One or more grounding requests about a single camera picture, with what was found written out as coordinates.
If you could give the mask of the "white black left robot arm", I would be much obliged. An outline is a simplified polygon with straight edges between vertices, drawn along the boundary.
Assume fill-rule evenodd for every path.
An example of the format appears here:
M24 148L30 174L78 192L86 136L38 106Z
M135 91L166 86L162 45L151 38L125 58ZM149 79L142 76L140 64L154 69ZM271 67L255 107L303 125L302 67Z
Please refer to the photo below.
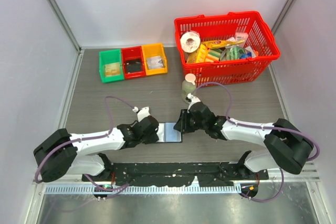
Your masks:
M33 151L38 165L35 182L54 182L66 174L86 174L106 181L112 175L112 168L102 152L156 143L160 139L160 126L149 115L109 131L70 134L67 129L58 129Z

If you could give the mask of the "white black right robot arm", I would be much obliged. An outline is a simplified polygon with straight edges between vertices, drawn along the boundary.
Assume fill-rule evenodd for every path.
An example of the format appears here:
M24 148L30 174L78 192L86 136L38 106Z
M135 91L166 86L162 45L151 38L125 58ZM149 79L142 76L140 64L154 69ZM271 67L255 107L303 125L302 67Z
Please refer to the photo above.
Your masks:
M242 179L250 179L256 172L270 168L298 175L313 150L313 142L285 119L266 124L239 121L215 115L203 102L182 109L174 129L182 134L203 130L213 139L263 146L265 150L247 151L239 160L237 173Z

